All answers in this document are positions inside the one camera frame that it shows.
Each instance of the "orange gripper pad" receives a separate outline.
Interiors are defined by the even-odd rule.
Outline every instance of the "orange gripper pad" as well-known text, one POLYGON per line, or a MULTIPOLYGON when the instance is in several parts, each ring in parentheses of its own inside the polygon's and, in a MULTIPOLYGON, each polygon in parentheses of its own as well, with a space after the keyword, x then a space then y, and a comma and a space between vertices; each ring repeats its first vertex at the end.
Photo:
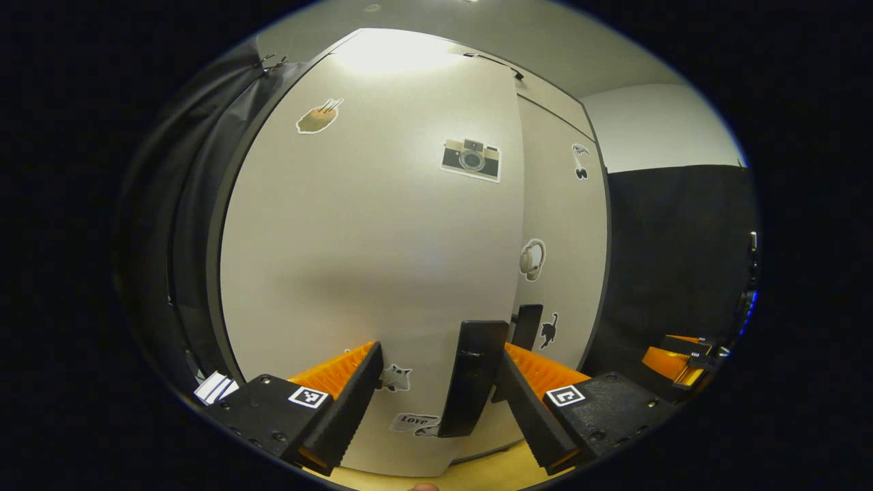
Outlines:
POLYGON ((547 391, 585 382, 591 378, 514 344, 507 343, 505 348, 540 401, 547 391))
POLYGON ((368 342, 363 346, 352 349, 348 353, 343 353, 324 363, 315 365, 309 370, 288 378, 288 382, 294 382, 316 391, 327 392, 333 396, 333 400, 336 400, 346 386, 348 379, 351 378, 354 371, 361 365, 364 357, 367 356, 367 353, 370 351, 370 348, 373 348, 374 344, 375 341, 368 342))

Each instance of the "bird sticker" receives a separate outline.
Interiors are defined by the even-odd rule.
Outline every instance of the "bird sticker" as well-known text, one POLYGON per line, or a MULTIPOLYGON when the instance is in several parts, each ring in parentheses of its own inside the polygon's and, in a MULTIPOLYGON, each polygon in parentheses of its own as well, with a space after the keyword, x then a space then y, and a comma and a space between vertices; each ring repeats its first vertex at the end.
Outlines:
POLYGON ((412 385, 409 383, 409 373, 412 369, 404 369, 392 363, 391 366, 382 371, 379 376, 381 383, 377 391, 385 390, 388 392, 409 392, 412 385))
POLYGON ((580 160, 579 160, 584 155, 591 156, 591 152, 585 148, 585 145, 582 145, 581 143, 574 143, 573 144, 573 159, 575 159, 575 161, 576 161, 575 173, 576 173, 576 178, 578 178, 580 180, 581 179, 588 179, 588 171, 585 170, 584 167, 582 167, 582 162, 580 162, 580 160))
POLYGON ((342 101, 344 99, 328 99, 323 105, 310 109, 297 121, 297 132, 310 135, 330 126, 340 115, 342 101))
POLYGON ((422 426, 413 432, 417 437, 436 437, 439 425, 422 426))

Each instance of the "headphones sticker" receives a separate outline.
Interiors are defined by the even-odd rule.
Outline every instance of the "headphones sticker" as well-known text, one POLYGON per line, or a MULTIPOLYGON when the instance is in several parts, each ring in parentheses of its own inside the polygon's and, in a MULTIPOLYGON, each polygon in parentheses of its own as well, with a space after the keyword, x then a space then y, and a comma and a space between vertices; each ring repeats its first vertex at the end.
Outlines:
POLYGON ((412 369, 404 369, 395 364, 387 367, 379 376, 379 387, 377 391, 388 392, 409 392, 412 389, 412 384, 409 382, 409 373, 412 369))
POLYGON ((327 128, 340 115, 340 104, 344 99, 328 99, 324 105, 313 107, 295 125, 301 135, 312 135, 327 128))
POLYGON ((585 168, 582 167, 582 163, 579 162, 579 159, 586 154, 588 154, 588 156, 591 156, 591 152, 589 152, 588 149, 585 148, 585 145, 582 145, 581 143, 573 144, 573 159, 576 161, 575 172, 576 178, 578 178, 579 180, 588 179, 588 171, 585 170, 585 168))
POLYGON ((554 342, 554 335, 558 333, 558 313, 552 312, 552 321, 551 322, 543 322, 540 327, 540 335, 545 340, 542 345, 540 345, 540 351, 548 347, 549 344, 554 342))
POLYGON ((546 264, 546 244, 540 239, 530 239, 521 249, 519 273, 528 281, 536 281, 546 264))

